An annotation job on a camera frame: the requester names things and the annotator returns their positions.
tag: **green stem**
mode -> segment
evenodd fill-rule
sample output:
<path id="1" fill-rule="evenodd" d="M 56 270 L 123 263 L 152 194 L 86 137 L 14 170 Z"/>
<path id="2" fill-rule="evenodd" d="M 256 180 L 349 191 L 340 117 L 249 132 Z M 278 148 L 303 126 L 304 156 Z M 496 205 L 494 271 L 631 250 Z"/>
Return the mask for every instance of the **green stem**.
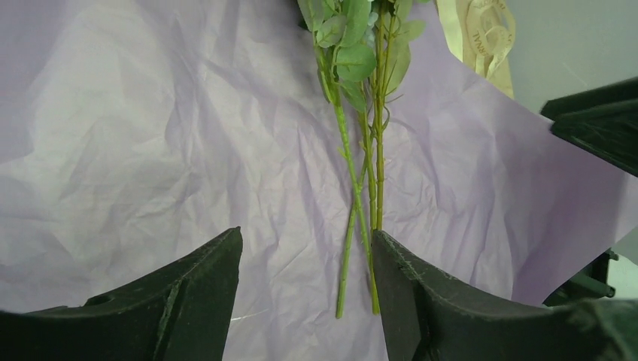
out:
<path id="1" fill-rule="evenodd" d="M 387 4 L 383 3 L 381 6 L 381 11 L 379 16 L 381 17 L 381 22 L 378 30 L 378 35 L 376 38 L 377 42 L 377 56 L 379 57 L 378 64 L 381 66 L 377 67 L 377 82 L 376 82 L 376 97 L 375 97 L 375 118 L 373 122 L 373 126 L 375 128 L 375 135 L 377 140 L 377 228 L 383 229 L 383 198 L 384 198 L 384 181 L 385 181 L 385 171 L 384 171 L 384 157 L 383 157 L 383 131 L 384 131 L 384 119 L 383 119 L 383 111 L 385 109 L 385 96 L 387 92 L 387 68 L 389 66 L 388 61 L 390 59 L 390 49 L 392 47 L 392 34 L 394 28 L 394 21 L 396 19 L 395 16 L 390 17 L 390 27 L 387 31 L 385 30 L 385 26 L 383 24 L 384 15 L 387 13 Z M 384 40 L 387 38 L 387 46 L 384 51 L 383 44 Z"/>
<path id="2" fill-rule="evenodd" d="M 370 134 L 370 128 L 368 127 L 368 118 L 365 113 L 357 113 L 359 118 L 359 127 L 361 128 L 361 134 L 363 135 L 363 152 L 364 152 L 364 164 L 368 170 L 368 196 L 370 199 L 370 229 L 376 229 L 377 227 L 377 185 L 375 179 L 374 166 L 372 165 L 372 135 Z"/>
<path id="3" fill-rule="evenodd" d="M 359 176 L 359 185 L 363 184 L 366 176 L 367 166 L 363 164 L 361 167 L 361 175 Z M 354 234 L 354 222 L 357 217 L 357 206 L 352 202 L 350 208 L 350 218 L 348 218 L 348 231 L 345 234 L 345 248 L 343 250 L 343 263 L 341 267 L 341 277 L 339 282 L 339 293 L 337 294 L 337 319 L 343 317 L 343 309 L 345 306 L 345 290 L 348 282 L 348 266 L 350 265 L 350 248 L 352 245 L 352 235 Z"/>
<path id="4" fill-rule="evenodd" d="M 363 207 L 361 206 L 361 186 L 357 182 L 357 174 L 354 170 L 354 160 L 352 157 L 352 152 L 350 150 L 350 139 L 348 137 L 348 125 L 345 119 L 345 112 L 343 111 L 343 105 L 341 103 L 341 96 L 339 95 L 339 88 L 337 86 L 333 87 L 335 98 L 333 99 L 333 105 L 335 109 L 335 114 L 337 116 L 337 123 L 339 124 L 339 132 L 341 133 L 341 140 L 343 143 L 343 151 L 345 155 L 346 163 L 348 164 L 348 172 L 350 173 L 350 181 L 354 186 L 354 207 L 357 209 L 357 213 L 359 214 L 359 221 L 361 223 L 361 235 L 363 236 L 363 247 L 366 250 L 366 254 L 368 255 L 368 267 L 370 270 L 370 286 L 372 288 L 372 313 L 379 313 L 378 306 L 378 294 L 377 287 L 375 282 L 375 273 L 372 268 L 372 248 L 370 247 L 370 242 L 368 239 L 368 228 L 366 225 L 366 216 L 363 214 Z"/>

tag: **black plastic part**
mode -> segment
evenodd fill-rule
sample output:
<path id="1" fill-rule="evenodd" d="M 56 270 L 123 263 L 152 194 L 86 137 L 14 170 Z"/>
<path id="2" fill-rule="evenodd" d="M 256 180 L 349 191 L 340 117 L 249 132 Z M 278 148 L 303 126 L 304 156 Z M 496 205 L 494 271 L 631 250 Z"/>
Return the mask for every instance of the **black plastic part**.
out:
<path id="1" fill-rule="evenodd" d="M 638 301 L 535 308 L 493 296 L 372 236 L 390 361 L 634 360 Z"/>
<path id="2" fill-rule="evenodd" d="M 222 360 L 242 254 L 239 228 L 78 308 L 0 312 L 0 358 Z"/>
<path id="3" fill-rule="evenodd" d="M 618 255 L 607 250 L 585 266 L 574 277 L 558 287 L 543 302 L 547 306 L 559 306 L 574 303 L 581 299 L 612 298 L 614 287 L 607 284 L 609 261 L 618 260 Z"/>
<path id="4" fill-rule="evenodd" d="M 541 115 L 557 137 L 638 176 L 638 77 L 551 100 Z"/>

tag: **background wall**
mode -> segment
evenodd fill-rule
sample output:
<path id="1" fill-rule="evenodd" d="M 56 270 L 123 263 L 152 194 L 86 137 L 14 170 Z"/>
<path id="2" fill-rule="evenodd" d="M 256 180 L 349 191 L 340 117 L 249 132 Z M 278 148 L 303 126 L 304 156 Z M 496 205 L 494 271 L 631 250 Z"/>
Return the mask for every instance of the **background wall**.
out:
<path id="1" fill-rule="evenodd" d="M 538 112 L 549 99 L 638 76 L 637 0 L 507 0 L 516 19 L 509 55 L 515 98 Z M 609 284 L 638 298 L 638 229 L 621 240 Z"/>

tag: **green leaf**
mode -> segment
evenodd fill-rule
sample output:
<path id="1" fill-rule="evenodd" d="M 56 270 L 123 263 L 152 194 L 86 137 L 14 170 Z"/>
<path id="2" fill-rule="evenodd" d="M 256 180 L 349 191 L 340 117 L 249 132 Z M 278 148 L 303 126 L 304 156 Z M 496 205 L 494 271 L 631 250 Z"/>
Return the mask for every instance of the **green leaf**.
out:
<path id="1" fill-rule="evenodd" d="M 384 8 L 390 13 L 390 15 L 394 15 L 395 0 L 373 0 L 373 2 L 378 6 L 379 10 Z"/>
<path id="2" fill-rule="evenodd" d="M 365 113 L 368 104 L 366 103 L 366 96 L 363 94 L 360 83 L 343 80 L 339 86 L 343 90 L 343 95 L 348 100 L 348 103 L 357 111 Z"/>
<path id="3" fill-rule="evenodd" d="M 399 18 L 401 23 L 408 21 L 410 10 L 412 10 L 412 4 L 414 0 L 396 0 L 394 3 L 394 13 Z"/>
<path id="4" fill-rule="evenodd" d="M 333 12 L 337 11 L 337 7 L 335 6 L 335 0 L 324 0 L 324 8 L 328 7 Z"/>
<path id="5" fill-rule="evenodd" d="M 398 39 L 399 42 L 410 42 L 417 39 L 423 31 L 425 30 L 425 21 L 423 20 L 412 20 L 406 23 L 403 23 L 399 28 L 399 31 L 396 32 L 395 39 Z"/>
<path id="6" fill-rule="evenodd" d="M 385 121 L 383 122 L 383 125 L 381 126 L 381 130 L 385 130 L 387 128 L 387 125 L 390 124 L 390 115 L 387 115 L 387 118 L 385 118 Z"/>
<path id="7" fill-rule="evenodd" d="M 399 24 L 401 23 L 399 20 L 394 20 L 394 24 L 392 26 L 392 31 L 390 31 L 390 24 L 392 23 L 392 15 L 390 13 L 385 13 L 383 14 L 383 28 L 386 32 L 389 33 L 394 33 L 397 30 L 399 30 Z M 379 17 L 379 20 L 377 20 L 376 26 L 377 28 L 380 27 L 381 24 L 381 17 Z"/>
<path id="8" fill-rule="evenodd" d="M 368 29 L 368 17 L 372 3 L 367 0 L 343 0 L 343 14 L 347 18 L 341 47 L 359 43 Z"/>
<path id="9" fill-rule="evenodd" d="M 321 71 L 321 69 L 317 69 L 317 76 L 319 77 L 319 81 L 321 82 L 321 91 L 324 93 L 326 102 L 332 104 L 333 94 L 328 87 L 328 80 L 326 79 L 326 75 Z"/>
<path id="10" fill-rule="evenodd" d="M 367 79 L 377 66 L 374 50 L 364 44 L 342 47 L 336 56 L 337 74 L 343 80 L 353 82 Z"/>
<path id="11" fill-rule="evenodd" d="M 324 20 L 328 20 L 337 15 L 335 0 L 322 0 L 321 4 L 324 6 Z"/>
<path id="12" fill-rule="evenodd" d="M 297 3 L 308 30 L 314 32 L 324 21 L 322 0 L 297 0 Z"/>
<path id="13" fill-rule="evenodd" d="M 410 46 L 407 43 L 398 45 L 399 46 L 392 48 L 388 60 L 387 76 L 385 79 L 387 84 L 386 96 L 394 93 L 399 87 L 403 78 L 406 77 L 406 73 L 410 67 L 410 61 L 412 60 Z"/>
<path id="14" fill-rule="evenodd" d="M 317 30 L 315 39 L 320 47 L 331 47 L 341 40 L 344 31 L 345 17 L 343 15 L 336 15 L 321 24 Z"/>

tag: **lavender wrapping paper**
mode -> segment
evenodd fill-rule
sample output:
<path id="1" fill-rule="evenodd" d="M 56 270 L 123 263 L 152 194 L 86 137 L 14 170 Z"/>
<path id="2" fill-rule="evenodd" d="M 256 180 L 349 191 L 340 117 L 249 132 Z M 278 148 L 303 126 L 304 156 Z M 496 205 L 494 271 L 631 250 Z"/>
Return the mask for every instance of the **lavender wrapping paper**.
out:
<path id="1" fill-rule="evenodd" d="M 0 308 L 80 305 L 239 225 L 225 359 L 387 359 L 360 247 L 334 319 L 349 182 L 293 4 L 2 2 Z M 386 230 L 538 305 L 638 223 L 638 184 L 458 62 L 433 5 L 415 16 Z"/>

